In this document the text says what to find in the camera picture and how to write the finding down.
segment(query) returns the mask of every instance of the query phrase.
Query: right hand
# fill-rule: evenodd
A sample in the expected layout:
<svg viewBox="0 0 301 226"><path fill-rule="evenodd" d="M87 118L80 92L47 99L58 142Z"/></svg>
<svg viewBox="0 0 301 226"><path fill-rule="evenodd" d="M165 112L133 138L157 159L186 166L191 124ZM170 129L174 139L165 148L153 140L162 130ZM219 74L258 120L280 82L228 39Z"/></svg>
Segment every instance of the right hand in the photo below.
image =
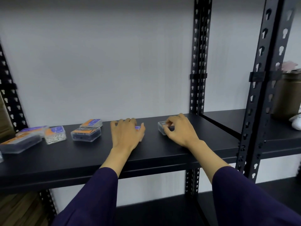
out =
<svg viewBox="0 0 301 226"><path fill-rule="evenodd" d="M172 124L175 125L174 131L171 131L168 128ZM171 116L167 119L166 125L164 125L164 132L171 140L182 147L190 148L193 143L199 141L190 121L182 113L178 116Z"/></svg>

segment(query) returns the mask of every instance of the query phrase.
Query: brown container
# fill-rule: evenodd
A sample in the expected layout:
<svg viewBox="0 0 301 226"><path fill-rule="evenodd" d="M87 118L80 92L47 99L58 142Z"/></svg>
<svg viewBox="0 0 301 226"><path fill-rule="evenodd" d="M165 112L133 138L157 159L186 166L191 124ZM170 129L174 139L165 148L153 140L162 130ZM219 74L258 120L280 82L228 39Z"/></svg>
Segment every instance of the brown container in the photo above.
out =
<svg viewBox="0 0 301 226"><path fill-rule="evenodd" d="M272 117L288 120L298 114L301 104L301 69L282 75L276 84Z"/></svg>

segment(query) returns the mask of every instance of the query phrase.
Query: forearm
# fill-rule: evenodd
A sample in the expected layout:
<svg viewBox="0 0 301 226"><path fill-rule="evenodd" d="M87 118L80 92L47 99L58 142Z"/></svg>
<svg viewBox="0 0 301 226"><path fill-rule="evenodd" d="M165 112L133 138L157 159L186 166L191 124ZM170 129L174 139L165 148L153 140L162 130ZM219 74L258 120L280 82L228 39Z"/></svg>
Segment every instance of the forearm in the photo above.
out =
<svg viewBox="0 0 301 226"><path fill-rule="evenodd" d="M212 183L215 172L221 167L230 166L217 156L203 140L197 140L189 145L189 150L200 163L209 181Z"/></svg>
<svg viewBox="0 0 301 226"><path fill-rule="evenodd" d="M127 159L130 156L130 153L130 150L124 150L118 147L112 148L108 158L105 160L105 162L101 165L100 168L111 168L116 172L117 177L119 177L122 168L124 167Z"/></svg>

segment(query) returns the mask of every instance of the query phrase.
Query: product label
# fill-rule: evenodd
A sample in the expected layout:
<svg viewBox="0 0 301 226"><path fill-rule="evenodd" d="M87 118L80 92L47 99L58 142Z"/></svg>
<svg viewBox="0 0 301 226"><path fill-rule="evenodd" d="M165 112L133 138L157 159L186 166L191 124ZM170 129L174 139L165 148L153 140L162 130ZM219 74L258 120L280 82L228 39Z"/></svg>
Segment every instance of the product label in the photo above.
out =
<svg viewBox="0 0 301 226"><path fill-rule="evenodd" d="M49 136L49 135L53 135L54 133L61 133L61 132L64 132L63 126L49 128L49 129L46 129L45 136Z"/></svg>
<svg viewBox="0 0 301 226"><path fill-rule="evenodd" d="M87 122L83 123L83 126L93 126L94 124L96 124L98 121L100 121L101 119L90 119Z"/></svg>
<svg viewBox="0 0 301 226"><path fill-rule="evenodd" d="M166 121L161 121L161 122L159 122L162 126L163 125L166 125ZM171 131L174 131L175 130L175 125L174 124L171 124L171 126L170 127L168 127L169 128L169 130L171 130Z"/></svg>
<svg viewBox="0 0 301 226"><path fill-rule="evenodd" d="M33 127L33 128L25 128L22 129L20 132L37 132L37 131L42 131L44 128L47 126L39 126L39 127Z"/></svg>
<svg viewBox="0 0 301 226"><path fill-rule="evenodd" d="M90 133L95 132L97 129L99 129L99 128L98 127L80 127L78 129L75 129L73 131L73 133L87 133L87 134L90 134Z"/></svg>
<svg viewBox="0 0 301 226"><path fill-rule="evenodd" d="M21 134L21 135L15 137L15 138L12 138L12 139L10 139L10 140L8 140L8 141L3 142L2 144L11 144L13 141L18 140L18 139L20 139L20 138L23 138L23 137L25 137L25 136L27 136L27 135L29 135L29 133L23 133L23 134Z"/></svg>

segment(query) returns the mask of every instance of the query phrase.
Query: left hand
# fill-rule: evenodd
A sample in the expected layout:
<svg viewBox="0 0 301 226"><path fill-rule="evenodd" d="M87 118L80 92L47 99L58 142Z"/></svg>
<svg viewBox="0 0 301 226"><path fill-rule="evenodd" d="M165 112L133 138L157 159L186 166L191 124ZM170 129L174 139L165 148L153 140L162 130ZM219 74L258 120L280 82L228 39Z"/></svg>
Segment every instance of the left hand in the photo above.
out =
<svg viewBox="0 0 301 226"><path fill-rule="evenodd" d="M119 148L131 153L143 138L145 132L144 123L141 124L139 131L135 129L136 125L137 121L135 118L127 118L125 121L120 119L118 122L111 121L113 148Z"/></svg>

